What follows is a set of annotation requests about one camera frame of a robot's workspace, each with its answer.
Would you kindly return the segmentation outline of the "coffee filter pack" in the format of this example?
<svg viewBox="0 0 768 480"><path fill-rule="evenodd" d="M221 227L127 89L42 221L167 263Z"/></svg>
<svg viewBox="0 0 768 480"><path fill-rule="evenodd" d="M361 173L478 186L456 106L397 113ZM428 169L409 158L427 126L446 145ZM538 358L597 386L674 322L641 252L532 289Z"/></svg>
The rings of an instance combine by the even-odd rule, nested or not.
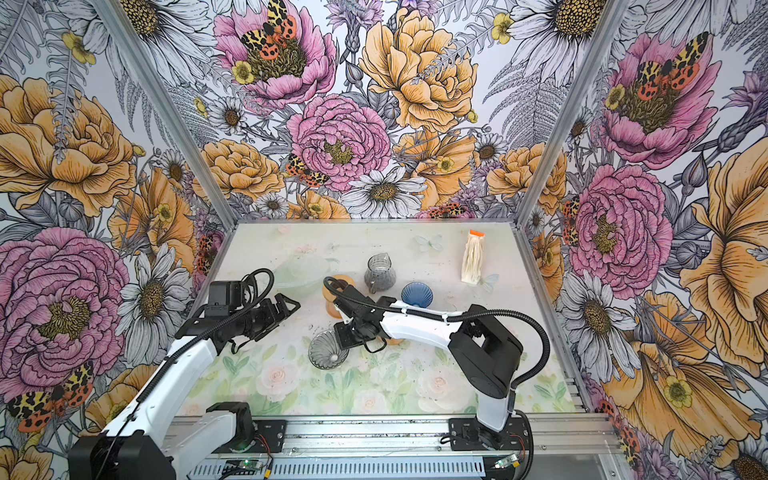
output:
<svg viewBox="0 0 768 480"><path fill-rule="evenodd" d="M461 281L464 283L477 285L482 277L484 238L482 232L469 231L461 265Z"/></svg>

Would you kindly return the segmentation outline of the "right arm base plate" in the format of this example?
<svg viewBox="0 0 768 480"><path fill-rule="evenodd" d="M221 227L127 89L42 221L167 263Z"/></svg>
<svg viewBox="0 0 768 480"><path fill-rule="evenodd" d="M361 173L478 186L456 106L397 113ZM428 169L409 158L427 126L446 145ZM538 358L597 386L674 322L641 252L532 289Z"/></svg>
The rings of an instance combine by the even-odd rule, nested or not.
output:
<svg viewBox="0 0 768 480"><path fill-rule="evenodd" d="M496 432L475 417L448 419L448 444L452 451L517 451L531 449L530 425L519 415L507 417L505 426Z"/></svg>

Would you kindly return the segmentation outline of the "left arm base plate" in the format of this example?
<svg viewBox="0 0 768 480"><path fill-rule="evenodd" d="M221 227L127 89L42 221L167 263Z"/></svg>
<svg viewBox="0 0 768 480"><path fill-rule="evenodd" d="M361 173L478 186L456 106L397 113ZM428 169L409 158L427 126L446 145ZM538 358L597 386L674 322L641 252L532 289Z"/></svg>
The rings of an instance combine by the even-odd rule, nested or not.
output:
<svg viewBox="0 0 768 480"><path fill-rule="evenodd" d="M287 425L285 420L254 420L253 437L232 451L248 454L281 453L286 440Z"/></svg>

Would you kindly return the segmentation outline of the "clear grey glass dripper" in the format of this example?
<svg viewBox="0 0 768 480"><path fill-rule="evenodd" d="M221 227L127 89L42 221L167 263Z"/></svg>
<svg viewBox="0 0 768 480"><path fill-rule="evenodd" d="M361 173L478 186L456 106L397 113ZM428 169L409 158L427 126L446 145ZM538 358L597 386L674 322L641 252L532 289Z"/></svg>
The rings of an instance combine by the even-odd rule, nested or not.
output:
<svg viewBox="0 0 768 480"><path fill-rule="evenodd" d="M320 370L339 367L347 360L348 355L349 350L340 345L333 329L318 333L308 347L309 362Z"/></svg>

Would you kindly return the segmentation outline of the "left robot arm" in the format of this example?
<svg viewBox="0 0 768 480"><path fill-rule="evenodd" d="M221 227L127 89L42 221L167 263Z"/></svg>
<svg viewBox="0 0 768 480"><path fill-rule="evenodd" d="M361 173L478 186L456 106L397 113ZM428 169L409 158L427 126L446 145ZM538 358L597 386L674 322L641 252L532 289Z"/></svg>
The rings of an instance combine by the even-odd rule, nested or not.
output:
<svg viewBox="0 0 768 480"><path fill-rule="evenodd" d="M258 341L300 309L276 294L235 309L216 307L216 317L192 319L170 354L128 406L96 436L79 439L68 454L73 479L184 479L219 448L245 450L257 434L247 403L219 402L191 429L165 441L192 387L234 338Z"/></svg>

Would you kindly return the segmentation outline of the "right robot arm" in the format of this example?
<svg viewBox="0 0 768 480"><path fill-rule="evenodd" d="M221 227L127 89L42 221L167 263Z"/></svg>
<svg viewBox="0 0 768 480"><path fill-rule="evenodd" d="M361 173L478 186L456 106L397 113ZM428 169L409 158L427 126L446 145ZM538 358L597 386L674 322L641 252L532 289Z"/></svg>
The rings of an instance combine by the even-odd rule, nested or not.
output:
<svg viewBox="0 0 768 480"><path fill-rule="evenodd" d="M374 340L385 348L389 340L408 340L450 353L478 399L474 423L455 439L489 450L509 441L516 391L530 374L518 373L524 347L498 320L501 311L473 304L466 312L437 312L386 296L373 301L332 277L325 279L325 288L342 317L333 327L341 349L369 349Z"/></svg>

